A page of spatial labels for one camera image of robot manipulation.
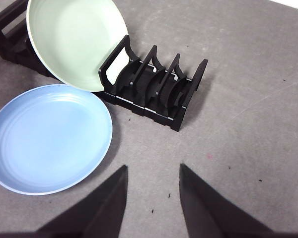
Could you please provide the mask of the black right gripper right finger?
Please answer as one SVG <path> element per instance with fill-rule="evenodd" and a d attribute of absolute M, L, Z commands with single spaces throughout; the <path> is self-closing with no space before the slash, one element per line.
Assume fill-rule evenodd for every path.
<path fill-rule="evenodd" d="M 185 164 L 179 169 L 179 192 L 191 238 L 258 238 L 273 233 L 225 199 Z"/>

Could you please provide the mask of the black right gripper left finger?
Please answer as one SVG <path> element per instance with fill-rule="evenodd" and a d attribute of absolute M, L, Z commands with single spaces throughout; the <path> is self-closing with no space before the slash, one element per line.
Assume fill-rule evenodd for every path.
<path fill-rule="evenodd" d="M 74 206 L 39 228 L 51 238 L 117 238 L 127 202 L 128 167 L 121 166 Z"/>

